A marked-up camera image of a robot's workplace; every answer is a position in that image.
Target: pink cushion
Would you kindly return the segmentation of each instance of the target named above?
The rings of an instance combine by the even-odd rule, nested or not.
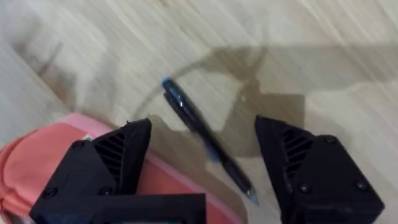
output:
[[[97,137],[108,126],[78,113],[40,128],[8,144],[0,152],[1,211],[28,217],[29,210],[57,168],[70,144],[87,134]],[[137,194],[206,193],[208,223],[242,223],[214,195],[194,184],[174,168],[147,153]]]

